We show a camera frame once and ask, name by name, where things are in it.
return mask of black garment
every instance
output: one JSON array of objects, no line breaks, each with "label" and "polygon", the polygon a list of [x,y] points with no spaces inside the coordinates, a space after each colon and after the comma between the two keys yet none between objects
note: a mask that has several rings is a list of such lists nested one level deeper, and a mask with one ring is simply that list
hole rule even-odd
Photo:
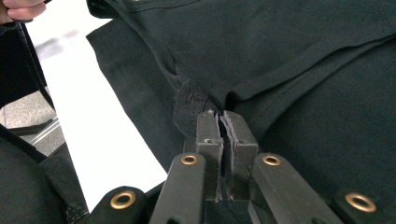
[{"label": "black garment", "polygon": [[198,113],[229,109],[326,199],[396,214],[394,1],[107,2],[122,20],[88,38],[165,169]]}]

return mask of black fabric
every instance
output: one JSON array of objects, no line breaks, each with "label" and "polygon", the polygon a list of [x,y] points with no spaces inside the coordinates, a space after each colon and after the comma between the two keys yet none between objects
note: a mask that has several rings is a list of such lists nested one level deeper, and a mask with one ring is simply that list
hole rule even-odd
[{"label": "black fabric", "polygon": [[349,188],[395,210],[394,1],[107,2],[122,21],[88,38],[162,165],[212,105],[241,114],[323,197]]},{"label": "black fabric", "polygon": [[0,137],[0,223],[65,223],[62,199],[36,162]]},{"label": "black fabric", "polygon": [[[29,70],[26,46],[23,45],[17,30],[7,31],[0,35],[0,108],[23,96],[38,90]],[[46,85],[42,73],[38,75]]]},{"label": "black fabric", "polygon": [[[173,158],[183,152],[184,135],[172,119],[174,91],[155,65],[153,55],[142,39],[121,21],[110,22],[88,38],[96,52],[101,52],[96,55],[99,66],[108,74],[106,78],[126,114],[154,149],[164,169],[169,170]],[[136,44],[125,44],[124,40]],[[117,58],[110,60],[109,55]]]},{"label": "black fabric", "polygon": [[67,223],[76,223],[88,214],[88,207],[70,158],[67,144],[58,147],[39,166],[43,169],[50,185],[56,190],[65,204]]},{"label": "black fabric", "polygon": [[88,209],[67,145],[41,163],[24,150],[31,149],[14,146],[0,134],[0,223],[72,224],[86,216]]},{"label": "black fabric", "polygon": [[14,145],[20,151],[24,152],[30,158],[32,158],[35,162],[42,162],[47,157],[41,152],[37,151],[35,147],[25,142],[18,136],[14,135],[7,128],[0,124],[0,137],[4,140],[7,140],[10,144]]}]

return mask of white floor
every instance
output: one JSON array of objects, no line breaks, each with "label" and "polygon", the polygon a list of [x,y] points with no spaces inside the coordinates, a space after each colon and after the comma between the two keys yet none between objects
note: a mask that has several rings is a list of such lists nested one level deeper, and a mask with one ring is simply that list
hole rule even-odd
[{"label": "white floor", "polygon": [[85,35],[108,20],[92,17],[85,4],[53,0],[28,29],[92,210],[110,190],[133,186],[147,191],[166,173],[99,70]]}]

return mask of hand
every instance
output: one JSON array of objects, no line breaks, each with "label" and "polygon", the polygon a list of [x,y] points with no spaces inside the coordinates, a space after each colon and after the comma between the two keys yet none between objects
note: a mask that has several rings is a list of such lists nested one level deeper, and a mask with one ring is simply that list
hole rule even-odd
[{"label": "hand", "polygon": [[14,20],[27,21],[46,10],[44,0],[0,0],[0,25]]}]

